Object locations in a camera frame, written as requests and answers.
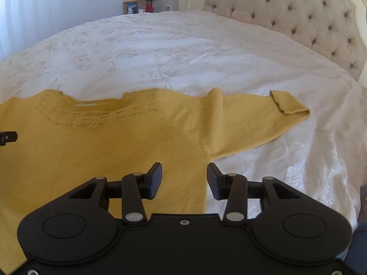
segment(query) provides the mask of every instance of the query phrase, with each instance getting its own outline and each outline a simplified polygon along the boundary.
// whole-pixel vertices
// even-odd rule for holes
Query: picture frame
[[[124,2],[125,14],[137,14],[139,13],[139,3],[137,1],[125,1]]]

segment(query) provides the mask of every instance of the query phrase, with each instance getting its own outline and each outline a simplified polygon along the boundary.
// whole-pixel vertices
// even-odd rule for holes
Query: person's leg
[[[367,275],[367,186],[361,188],[359,227],[353,234],[352,244],[344,260],[358,275]]]

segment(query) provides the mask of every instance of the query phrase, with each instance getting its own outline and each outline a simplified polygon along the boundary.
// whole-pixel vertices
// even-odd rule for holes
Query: wall
[[[0,0],[0,61],[76,25],[123,14],[127,0]],[[155,12],[177,0],[155,1]]]

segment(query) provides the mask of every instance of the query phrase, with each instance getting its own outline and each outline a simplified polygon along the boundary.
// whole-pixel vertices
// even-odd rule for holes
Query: beige upholstered headboard
[[[186,10],[204,9],[281,32],[356,80],[367,60],[366,5],[365,0],[186,0]]]

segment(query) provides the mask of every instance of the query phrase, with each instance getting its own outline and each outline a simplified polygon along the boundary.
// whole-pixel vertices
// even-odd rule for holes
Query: wrinkled fabric
[[[57,89],[79,100],[167,88],[203,96],[288,91],[311,117],[255,149],[216,160],[251,181],[274,176],[357,226],[366,178],[366,96],[343,68],[283,34],[203,11],[117,16],[63,31],[0,63],[0,102]],[[225,201],[207,193],[207,212]],[[249,200],[248,216],[260,212]]]

